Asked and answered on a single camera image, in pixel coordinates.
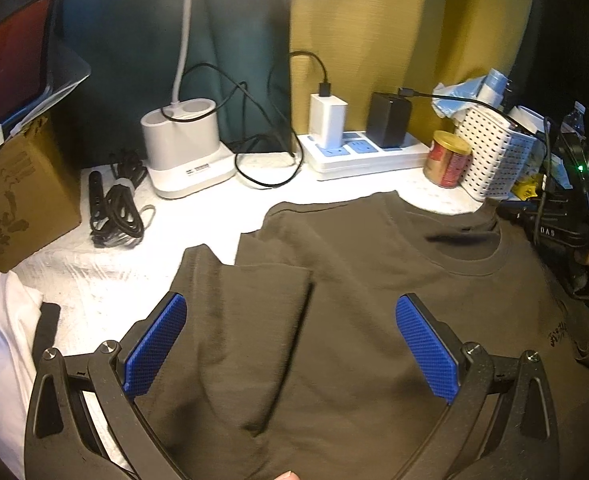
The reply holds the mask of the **white perforated plastic basket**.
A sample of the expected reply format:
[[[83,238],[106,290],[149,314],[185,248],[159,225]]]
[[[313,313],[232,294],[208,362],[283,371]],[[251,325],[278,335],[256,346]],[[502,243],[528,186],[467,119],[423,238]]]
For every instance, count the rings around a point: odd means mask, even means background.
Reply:
[[[488,107],[473,105],[456,128],[471,148],[462,188],[475,200],[505,200],[511,194],[537,138],[518,130]]]

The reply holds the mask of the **dark teal curtain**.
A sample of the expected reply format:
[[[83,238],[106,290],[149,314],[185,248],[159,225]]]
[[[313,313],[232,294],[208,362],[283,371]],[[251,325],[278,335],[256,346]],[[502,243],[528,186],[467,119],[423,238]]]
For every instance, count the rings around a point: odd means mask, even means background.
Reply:
[[[64,105],[75,157],[104,164],[122,148],[144,151],[142,116],[171,101],[180,54],[183,0],[61,0],[64,41],[92,75]],[[224,142],[285,136],[274,105],[288,105],[290,0],[192,0],[185,99],[223,100],[232,83],[247,82],[217,114]]]

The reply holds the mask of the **white charger adapter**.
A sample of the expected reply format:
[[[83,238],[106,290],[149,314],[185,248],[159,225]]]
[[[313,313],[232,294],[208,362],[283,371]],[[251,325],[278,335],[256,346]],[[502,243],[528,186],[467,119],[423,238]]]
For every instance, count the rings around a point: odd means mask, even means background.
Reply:
[[[340,148],[348,103],[337,96],[311,95],[309,133],[321,148]]]

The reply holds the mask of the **white desk lamp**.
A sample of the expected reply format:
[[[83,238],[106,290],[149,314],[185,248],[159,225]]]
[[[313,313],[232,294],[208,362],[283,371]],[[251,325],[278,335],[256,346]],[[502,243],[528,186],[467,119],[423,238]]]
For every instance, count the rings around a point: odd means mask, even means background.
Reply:
[[[167,106],[141,120],[147,169],[156,193],[178,200],[234,175],[234,155],[220,140],[216,103],[199,98],[182,101],[180,84],[186,68],[192,0],[183,1],[180,54]]]

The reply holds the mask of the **red gold tin can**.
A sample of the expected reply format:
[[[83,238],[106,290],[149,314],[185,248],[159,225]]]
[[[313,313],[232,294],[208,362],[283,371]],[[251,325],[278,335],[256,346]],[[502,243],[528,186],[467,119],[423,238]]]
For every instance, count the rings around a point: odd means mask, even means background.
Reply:
[[[466,140],[444,130],[433,133],[424,176],[440,188],[455,188],[473,150]]]

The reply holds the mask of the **black charger adapter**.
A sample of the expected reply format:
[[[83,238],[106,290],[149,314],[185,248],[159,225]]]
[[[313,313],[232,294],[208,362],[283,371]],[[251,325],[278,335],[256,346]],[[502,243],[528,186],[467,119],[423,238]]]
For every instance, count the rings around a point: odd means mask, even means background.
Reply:
[[[374,92],[369,104],[365,134],[380,148],[398,148],[405,140],[412,103],[396,94]]]

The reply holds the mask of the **brown printed t-shirt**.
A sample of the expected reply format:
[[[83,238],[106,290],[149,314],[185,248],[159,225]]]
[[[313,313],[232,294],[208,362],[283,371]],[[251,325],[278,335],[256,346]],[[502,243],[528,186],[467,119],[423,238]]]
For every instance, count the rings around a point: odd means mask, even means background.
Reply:
[[[589,310],[491,206],[282,203],[229,266],[188,248],[171,288],[188,319],[137,404],[190,478],[394,477],[444,408],[395,323],[408,292],[488,352],[539,352],[563,476],[589,454]]]

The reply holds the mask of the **white garment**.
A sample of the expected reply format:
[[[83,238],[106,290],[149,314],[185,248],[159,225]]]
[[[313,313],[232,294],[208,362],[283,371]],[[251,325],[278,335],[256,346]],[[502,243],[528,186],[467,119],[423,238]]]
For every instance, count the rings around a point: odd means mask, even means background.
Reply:
[[[12,271],[0,272],[0,460],[23,479],[23,441],[40,358],[47,297]]]

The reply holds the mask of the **yellow curtain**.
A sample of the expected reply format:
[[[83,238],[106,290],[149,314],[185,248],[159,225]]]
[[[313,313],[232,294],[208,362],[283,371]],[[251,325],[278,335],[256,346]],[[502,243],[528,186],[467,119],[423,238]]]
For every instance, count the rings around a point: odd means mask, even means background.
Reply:
[[[373,92],[428,92],[513,67],[532,0],[291,0],[290,47],[316,53],[366,126]]]

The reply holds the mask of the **white power strip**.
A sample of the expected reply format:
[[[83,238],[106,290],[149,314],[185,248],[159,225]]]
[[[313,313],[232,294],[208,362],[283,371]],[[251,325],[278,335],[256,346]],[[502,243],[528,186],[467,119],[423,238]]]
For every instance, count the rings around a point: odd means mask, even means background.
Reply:
[[[364,132],[346,132],[339,148],[321,148],[315,136],[298,136],[304,159],[319,181],[380,174],[380,172],[418,168],[424,165],[429,148],[409,133],[403,143],[380,148]]]

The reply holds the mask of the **white knit bedspread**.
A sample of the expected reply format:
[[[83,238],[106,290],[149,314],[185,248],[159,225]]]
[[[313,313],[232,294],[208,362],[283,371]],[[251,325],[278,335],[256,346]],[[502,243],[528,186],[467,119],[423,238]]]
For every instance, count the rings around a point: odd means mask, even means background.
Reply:
[[[120,339],[145,318],[170,288],[186,248],[206,244],[231,264],[240,235],[259,229],[276,204],[343,202],[389,191],[438,214],[463,214],[480,206],[462,188],[433,185],[419,168],[321,181],[303,167],[275,190],[233,177],[181,200],[164,200],[144,182],[135,202],[154,209],[145,211],[148,228],[138,245],[97,248],[90,241],[88,223],[82,222],[14,270],[23,284],[60,305],[56,347],[65,354],[91,352],[101,341]]]

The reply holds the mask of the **cardboard box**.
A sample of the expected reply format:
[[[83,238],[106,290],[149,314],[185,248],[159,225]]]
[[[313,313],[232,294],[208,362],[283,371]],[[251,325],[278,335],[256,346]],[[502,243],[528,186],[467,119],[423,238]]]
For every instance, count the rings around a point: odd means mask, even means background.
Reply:
[[[6,142],[0,148],[0,272],[76,228],[80,195],[80,169],[51,114]]]

